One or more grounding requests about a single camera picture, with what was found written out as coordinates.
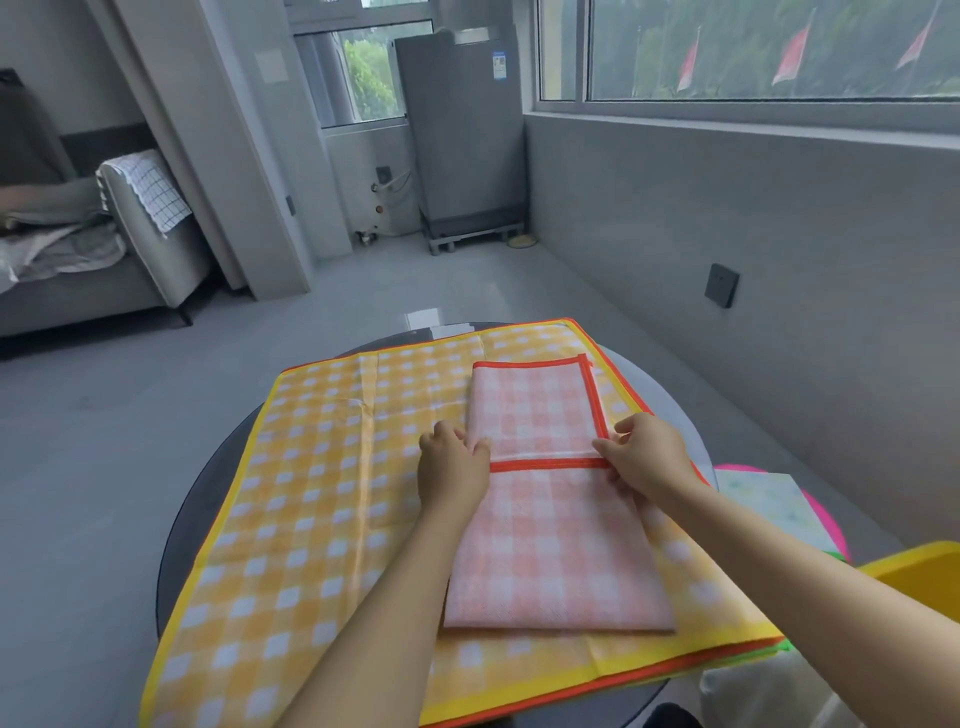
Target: forearm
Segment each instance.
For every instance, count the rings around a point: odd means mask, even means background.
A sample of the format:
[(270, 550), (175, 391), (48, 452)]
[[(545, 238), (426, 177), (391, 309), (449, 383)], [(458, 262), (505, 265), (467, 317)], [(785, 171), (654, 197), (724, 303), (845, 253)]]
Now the forearm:
[(960, 625), (693, 478), (647, 493), (872, 728), (960, 722)]
[(277, 728), (419, 723), (446, 583), (463, 531), (439, 516), (418, 520)]

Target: person's left hand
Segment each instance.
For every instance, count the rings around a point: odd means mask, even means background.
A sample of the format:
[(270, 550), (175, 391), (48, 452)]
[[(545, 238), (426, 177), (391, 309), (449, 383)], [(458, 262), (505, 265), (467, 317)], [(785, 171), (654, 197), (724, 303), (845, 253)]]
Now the person's left hand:
[(467, 449), (466, 435), (447, 420), (420, 436), (420, 515), (466, 528), (490, 486), (490, 441)]

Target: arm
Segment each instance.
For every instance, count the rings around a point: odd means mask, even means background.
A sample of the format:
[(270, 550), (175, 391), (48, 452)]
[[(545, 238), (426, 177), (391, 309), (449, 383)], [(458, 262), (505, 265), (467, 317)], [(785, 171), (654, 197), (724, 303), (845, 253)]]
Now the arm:
[(446, 582), (490, 484), (490, 445), (470, 452), (444, 421), (420, 438), (420, 517), (276, 728), (416, 726)]
[(960, 725), (960, 624), (786, 535), (697, 479), (672, 426), (594, 446), (696, 541), (872, 728)]

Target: sofa leg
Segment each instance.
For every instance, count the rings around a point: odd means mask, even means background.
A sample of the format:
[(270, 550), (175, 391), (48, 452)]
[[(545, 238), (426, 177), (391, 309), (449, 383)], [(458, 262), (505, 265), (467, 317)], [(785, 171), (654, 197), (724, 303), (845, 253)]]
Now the sofa leg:
[(177, 308), (177, 313), (179, 313), (180, 318), (183, 320), (183, 325), (185, 327), (193, 326), (193, 319), (190, 318), (190, 314), (186, 312), (186, 306), (180, 305)]

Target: sofa armrest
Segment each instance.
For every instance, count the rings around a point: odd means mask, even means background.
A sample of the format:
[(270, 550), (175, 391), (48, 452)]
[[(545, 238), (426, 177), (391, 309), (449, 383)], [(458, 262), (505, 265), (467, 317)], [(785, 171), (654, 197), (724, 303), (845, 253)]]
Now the sofa armrest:
[(163, 300), (178, 307), (209, 275), (213, 258), (191, 215), (163, 237), (123, 175), (100, 168), (107, 205), (131, 250), (143, 261)]

